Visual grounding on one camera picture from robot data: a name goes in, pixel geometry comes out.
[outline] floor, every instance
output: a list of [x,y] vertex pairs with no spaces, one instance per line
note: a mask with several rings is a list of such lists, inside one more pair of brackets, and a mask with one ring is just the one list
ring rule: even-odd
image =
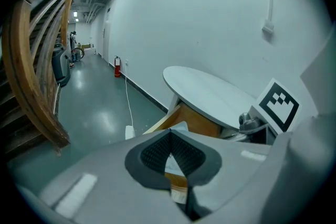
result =
[[[71,70],[71,79],[61,89],[59,121],[71,144],[58,157],[46,142],[8,163],[15,182],[36,195],[57,174],[90,152],[125,139],[131,117],[125,80],[98,55],[84,57]],[[135,134],[141,135],[165,113],[128,84]]]

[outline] glossy floor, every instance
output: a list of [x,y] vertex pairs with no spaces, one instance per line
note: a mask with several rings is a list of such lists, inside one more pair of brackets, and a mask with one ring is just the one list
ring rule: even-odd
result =
[[[128,93],[135,134],[141,135],[164,112],[129,84]],[[115,78],[113,69],[99,56],[84,57],[75,64],[71,79],[61,90],[59,121],[71,141],[60,157],[46,142],[8,163],[15,182],[35,194],[93,150],[125,139],[125,126],[131,125],[125,80]]]

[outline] red fire extinguisher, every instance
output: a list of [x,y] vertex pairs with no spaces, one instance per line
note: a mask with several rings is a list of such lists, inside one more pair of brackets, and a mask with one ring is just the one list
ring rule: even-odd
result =
[[116,56],[114,59],[114,76],[120,77],[120,57]]

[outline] white oval table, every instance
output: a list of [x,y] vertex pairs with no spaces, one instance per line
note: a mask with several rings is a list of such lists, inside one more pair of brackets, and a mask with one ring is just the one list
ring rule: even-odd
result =
[[199,114],[229,129],[239,130],[239,116],[255,102],[236,86],[193,68],[167,67],[163,79],[175,93],[169,110],[181,99]]

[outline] door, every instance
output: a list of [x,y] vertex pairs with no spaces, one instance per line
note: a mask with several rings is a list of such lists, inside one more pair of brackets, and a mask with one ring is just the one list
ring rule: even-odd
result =
[[103,31],[103,59],[108,63],[109,62],[109,41],[110,41],[110,29],[111,21],[109,19],[110,9],[108,9],[104,18],[104,31]]

